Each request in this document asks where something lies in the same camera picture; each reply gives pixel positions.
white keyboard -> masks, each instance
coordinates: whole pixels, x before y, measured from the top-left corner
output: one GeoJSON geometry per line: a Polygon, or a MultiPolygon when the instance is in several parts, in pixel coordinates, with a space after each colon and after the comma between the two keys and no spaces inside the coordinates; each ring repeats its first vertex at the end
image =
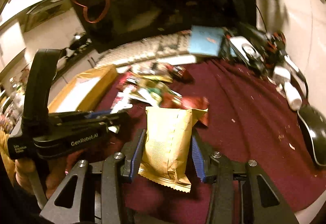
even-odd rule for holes
{"type": "Polygon", "coordinates": [[[190,33],[190,30],[181,31],[121,45],[106,51],[97,65],[113,64],[118,72],[122,73],[128,65],[148,60],[168,62],[172,65],[196,63],[196,57],[188,52],[190,33]]]}

computer mouse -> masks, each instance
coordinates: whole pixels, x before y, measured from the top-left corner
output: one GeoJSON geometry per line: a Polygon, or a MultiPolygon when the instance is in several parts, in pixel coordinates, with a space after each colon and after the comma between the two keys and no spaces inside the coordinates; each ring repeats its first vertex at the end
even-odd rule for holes
{"type": "Polygon", "coordinates": [[[326,166],[326,118],[314,107],[303,105],[298,110],[298,120],[312,160],[318,166],[326,166]]]}

bolt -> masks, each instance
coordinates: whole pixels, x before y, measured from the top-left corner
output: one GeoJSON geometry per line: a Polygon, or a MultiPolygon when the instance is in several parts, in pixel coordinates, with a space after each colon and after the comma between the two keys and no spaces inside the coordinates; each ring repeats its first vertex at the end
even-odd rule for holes
{"type": "Polygon", "coordinates": [[[257,165],[257,162],[255,160],[249,160],[248,164],[252,167],[255,167],[257,165]]]}
{"type": "Polygon", "coordinates": [[[222,157],[222,154],[220,154],[218,151],[215,151],[215,152],[212,153],[212,156],[214,158],[218,159],[218,158],[222,157]]]}
{"type": "Polygon", "coordinates": [[[121,152],[116,152],[115,154],[113,154],[113,158],[115,158],[117,160],[122,159],[122,158],[124,158],[124,154],[121,152]]]}
{"type": "Polygon", "coordinates": [[[80,160],[77,162],[78,167],[85,167],[87,165],[87,160],[80,160]]]}

yellow wrapper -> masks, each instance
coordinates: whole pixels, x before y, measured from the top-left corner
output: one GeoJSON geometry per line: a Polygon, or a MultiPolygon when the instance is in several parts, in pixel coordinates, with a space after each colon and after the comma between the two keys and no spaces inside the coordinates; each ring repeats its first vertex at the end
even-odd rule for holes
{"type": "Polygon", "coordinates": [[[206,110],[146,107],[147,135],[138,173],[173,189],[190,192],[185,175],[191,131],[206,110]]]}

red cloth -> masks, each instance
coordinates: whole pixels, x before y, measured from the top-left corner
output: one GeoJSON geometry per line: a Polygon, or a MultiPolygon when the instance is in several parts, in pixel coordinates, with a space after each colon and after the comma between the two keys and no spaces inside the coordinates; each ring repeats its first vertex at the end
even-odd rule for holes
{"type": "MultiPolygon", "coordinates": [[[[273,180],[294,212],[314,202],[326,189],[326,173],[314,167],[301,134],[297,114],[275,86],[263,81],[244,65],[208,60],[187,65],[193,84],[174,81],[170,88],[184,96],[204,96],[209,101],[209,126],[197,126],[203,141],[229,159],[256,160],[273,180]]],[[[97,110],[109,109],[118,90],[113,85],[97,110]]],[[[102,157],[118,151],[137,128],[146,128],[145,104],[129,111],[131,123],[123,127],[119,139],[104,148],[102,157]]],[[[196,176],[191,160],[186,175],[192,186],[184,193],[154,183],[138,175],[123,191],[126,206],[176,224],[205,223],[210,186],[196,176]]]]}

